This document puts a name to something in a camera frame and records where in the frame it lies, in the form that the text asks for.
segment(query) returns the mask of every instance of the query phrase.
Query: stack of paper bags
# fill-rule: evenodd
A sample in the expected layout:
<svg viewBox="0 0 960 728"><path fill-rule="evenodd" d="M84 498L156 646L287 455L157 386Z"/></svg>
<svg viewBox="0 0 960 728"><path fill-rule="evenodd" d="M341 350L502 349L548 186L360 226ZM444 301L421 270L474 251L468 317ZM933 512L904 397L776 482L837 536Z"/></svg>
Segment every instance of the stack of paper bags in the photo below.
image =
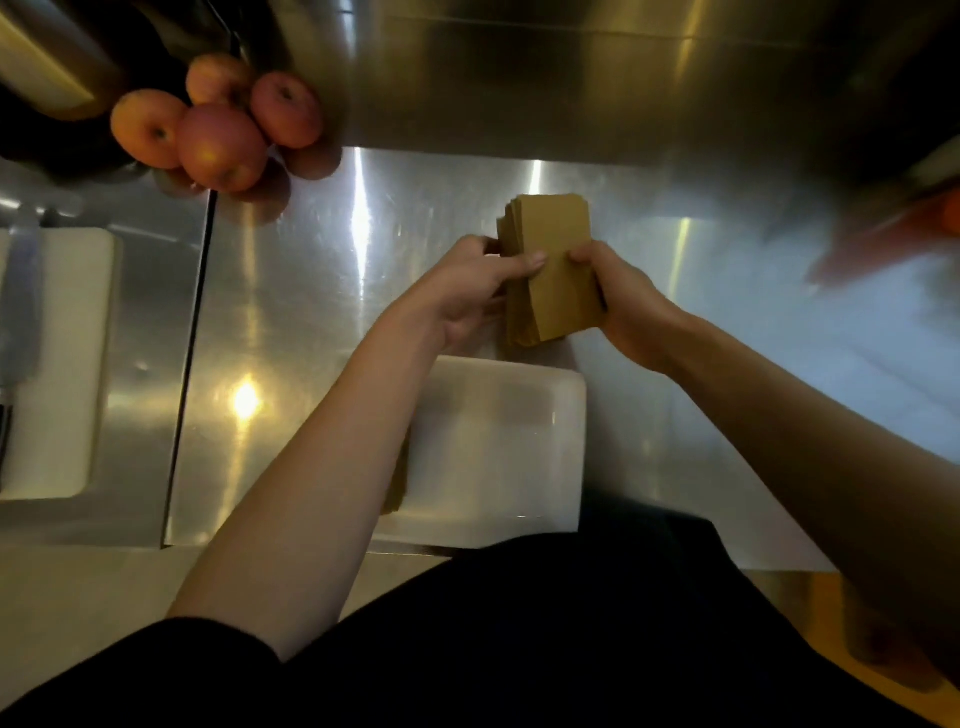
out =
<svg viewBox="0 0 960 728"><path fill-rule="evenodd" d="M566 255L590 241L590 212L580 195L520 195L496 221L503 255L544 251L532 279L507 283L507 339L532 347L600 326L603 300L593 271Z"/></svg>

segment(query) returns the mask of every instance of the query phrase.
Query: cutting board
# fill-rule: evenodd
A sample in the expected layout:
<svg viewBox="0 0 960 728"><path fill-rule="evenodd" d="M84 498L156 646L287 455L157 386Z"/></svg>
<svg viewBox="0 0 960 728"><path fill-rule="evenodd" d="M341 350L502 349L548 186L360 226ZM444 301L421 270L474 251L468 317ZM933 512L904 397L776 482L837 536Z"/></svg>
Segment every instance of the cutting board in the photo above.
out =
<svg viewBox="0 0 960 728"><path fill-rule="evenodd" d="M43 231L39 364L14 389L0 500L72 497L89 483L117 247L97 228ZM0 281L9 250L0 231Z"/></svg>

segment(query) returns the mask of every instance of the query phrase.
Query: black clothing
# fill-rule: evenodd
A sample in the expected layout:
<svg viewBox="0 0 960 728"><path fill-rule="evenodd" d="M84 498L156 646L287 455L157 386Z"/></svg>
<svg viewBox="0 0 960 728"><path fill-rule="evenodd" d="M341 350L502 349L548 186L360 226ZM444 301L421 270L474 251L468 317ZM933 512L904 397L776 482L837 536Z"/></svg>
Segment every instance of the black clothing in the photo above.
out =
<svg viewBox="0 0 960 728"><path fill-rule="evenodd" d="M286 665L239 630L168 619L0 717L928 725L810 648L710 523L590 501L580 533L455 557Z"/></svg>

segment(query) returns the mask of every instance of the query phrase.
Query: metal surface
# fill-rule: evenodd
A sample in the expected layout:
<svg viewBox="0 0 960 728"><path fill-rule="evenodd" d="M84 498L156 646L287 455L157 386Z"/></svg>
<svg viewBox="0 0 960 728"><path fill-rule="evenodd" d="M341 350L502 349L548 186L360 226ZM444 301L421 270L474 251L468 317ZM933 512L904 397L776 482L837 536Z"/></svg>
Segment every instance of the metal surface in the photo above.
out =
<svg viewBox="0 0 960 728"><path fill-rule="evenodd" d="M90 485L0 502L0 543L160 545L207 197L178 194L136 169L60 186L0 160L0 224L30 201L43 227L106 228L120 241Z"/></svg>
<svg viewBox="0 0 960 728"><path fill-rule="evenodd" d="M338 357L458 236L495 234L521 192L583 194L594 234L670 298L960 459L955 252L845 288L806 282L867 149L862 120L955 3L270 7L257 30L280 40L250 32L248 51L281 45L331 127L363 149L348 148L330 180L292 180L272 221L218 205L168 543L206 543L323 397ZM711 518L743 567L829 567L690 400L599 332L471 353L586 376L587 483Z"/></svg>
<svg viewBox="0 0 960 728"><path fill-rule="evenodd" d="M782 189L735 170L728 180L736 199L719 206L715 193L664 183L659 170L348 149L332 179L293 180L274 223L256 227L250 206L223 200L168 543L207 542L383 308L458 235L493 234L504 204L537 190L585 195L594 234L680 305L871 419L960 458L957 300L933 283L957 275L957 258L920 258L817 294L804 276L828 247L822 191L798 187L798 222L770 234ZM472 353L497 350L488 341ZM745 567L828 566L690 400L599 332L507 354L587 377L587 483L708 516Z"/></svg>
<svg viewBox="0 0 960 728"><path fill-rule="evenodd" d="M7 0L0 6L0 79L55 119L104 113L126 90L128 74L89 26L61 0Z"/></svg>
<svg viewBox="0 0 960 728"><path fill-rule="evenodd" d="M40 354L43 267L36 212L21 208L10 228L10 251L0 286L0 387L31 376Z"/></svg>

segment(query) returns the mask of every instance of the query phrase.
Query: forearm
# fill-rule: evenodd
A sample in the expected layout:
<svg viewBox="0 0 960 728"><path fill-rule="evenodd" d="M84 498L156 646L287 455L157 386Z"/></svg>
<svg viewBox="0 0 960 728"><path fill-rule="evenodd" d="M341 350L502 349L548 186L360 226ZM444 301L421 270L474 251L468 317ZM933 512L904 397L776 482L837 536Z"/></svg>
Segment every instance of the forearm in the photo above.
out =
<svg viewBox="0 0 960 728"><path fill-rule="evenodd" d="M171 616L217 619L287 658L339 617L423 381L443 345L388 310L191 572Z"/></svg>
<svg viewBox="0 0 960 728"><path fill-rule="evenodd" d="M699 319L669 374L837 567L912 626L960 623L960 477Z"/></svg>

